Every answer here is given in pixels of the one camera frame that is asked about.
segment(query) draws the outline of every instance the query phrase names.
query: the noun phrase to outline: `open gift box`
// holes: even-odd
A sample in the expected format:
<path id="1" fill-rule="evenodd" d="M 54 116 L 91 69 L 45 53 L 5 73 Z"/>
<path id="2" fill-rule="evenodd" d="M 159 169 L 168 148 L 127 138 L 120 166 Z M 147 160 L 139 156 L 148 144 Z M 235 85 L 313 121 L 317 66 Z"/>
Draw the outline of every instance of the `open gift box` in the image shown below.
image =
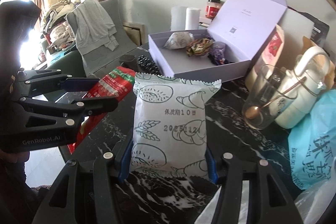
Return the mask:
<path id="1" fill-rule="evenodd" d="M 216 66 L 207 56 L 188 57 L 185 48 L 163 48 L 173 32 L 150 34 L 149 51 L 165 76 L 206 82 L 237 79 L 246 74 L 286 8 L 286 0 L 227 0 L 207 30 L 188 30 L 195 39 L 211 36 L 226 43 L 225 58 L 235 63 Z"/>

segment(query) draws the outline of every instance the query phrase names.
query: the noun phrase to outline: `human hand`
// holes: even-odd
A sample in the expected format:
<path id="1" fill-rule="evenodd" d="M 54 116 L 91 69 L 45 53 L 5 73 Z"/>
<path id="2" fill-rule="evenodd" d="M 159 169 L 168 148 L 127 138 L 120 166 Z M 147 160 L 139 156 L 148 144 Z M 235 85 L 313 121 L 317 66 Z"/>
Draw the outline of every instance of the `human hand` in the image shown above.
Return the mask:
<path id="1" fill-rule="evenodd" d="M 29 160 L 29 156 L 29 151 L 8 154 L 0 149 L 0 159 L 11 162 L 13 164 L 17 162 L 26 162 Z"/>

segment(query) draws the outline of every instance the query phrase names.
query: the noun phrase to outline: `copper spoon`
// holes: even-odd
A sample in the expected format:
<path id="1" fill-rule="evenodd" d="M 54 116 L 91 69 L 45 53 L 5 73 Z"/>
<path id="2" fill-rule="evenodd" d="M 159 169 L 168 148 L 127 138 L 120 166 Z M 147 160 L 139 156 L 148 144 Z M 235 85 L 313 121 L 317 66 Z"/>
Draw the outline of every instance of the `copper spoon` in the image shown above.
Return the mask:
<path id="1" fill-rule="evenodd" d="M 305 80 L 307 79 L 307 77 L 302 77 L 302 79 L 298 82 L 296 82 L 293 86 L 291 86 L 290 88 L 288 88 L 287 90 L 285 90 L 283 92 L 283 94 L 286 94 L 287 92 L 290 92 L 293 88 L 297 87 L 298 85 L 300 85 L 301 83 L 303 83 Z M 273 98 L 272 100 L 270 100 L 268 103 L 266 103 L 265 105 L 263 105 L 262 107 L 257 107 L 257 106 L 251 106 L 249 107 L 246 111 L 245 111 L 245 117 L 248 119 L 255 119 L 256 117 L 258 117 L 260 111 L 268 106 L 269 104 L 273 103 L 275 100 L 278 100 L 280 97 L 282 97 L 282 95 L 278 95 L 275 98 Z"/>

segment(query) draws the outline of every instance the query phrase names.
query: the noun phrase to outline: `box flap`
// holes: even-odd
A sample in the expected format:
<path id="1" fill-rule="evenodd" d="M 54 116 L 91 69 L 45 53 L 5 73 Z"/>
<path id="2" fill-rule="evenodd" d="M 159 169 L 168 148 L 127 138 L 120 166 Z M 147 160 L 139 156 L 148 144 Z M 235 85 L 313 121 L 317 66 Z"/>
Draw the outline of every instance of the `box flap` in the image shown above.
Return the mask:
<path id="1" fill-rule="evenodd" d="M 252 59 L 287 8 L 286 0 L 227 0 L 208 27 Z"/>

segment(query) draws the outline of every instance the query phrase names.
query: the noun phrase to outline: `blue gripper pad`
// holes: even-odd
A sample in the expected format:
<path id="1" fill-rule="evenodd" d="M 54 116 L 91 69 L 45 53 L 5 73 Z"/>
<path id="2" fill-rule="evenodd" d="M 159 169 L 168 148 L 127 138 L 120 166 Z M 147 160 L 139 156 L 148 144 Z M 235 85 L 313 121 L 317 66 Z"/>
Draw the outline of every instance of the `blue gripper pad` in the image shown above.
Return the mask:
<path id="1" fill-rule="evenodd" d="M 125 153 L 123 154 L 120 161 L 120 170 L 118 175 L 119 182 L 123 182 L 128 177 L 129 164 L 131 162 L 132 147 L 133 147 L 133 140 L 130 140 L 125 149 Z"/>
<path id="2" fill-rule="evenodd" d="M 208 147 L 207 147 L 207 150 L 205 152 L 205 160 L 206 160 L 207 165 L 208 165 L 209 180 L 213 184 L 217 184 L 218 174 L 217 174 L 217 169 L 216 169 L 216 161 L 215 161 L 214 157 L 212 156 L 212 153 L 211 153 L 211 151 Z"/>

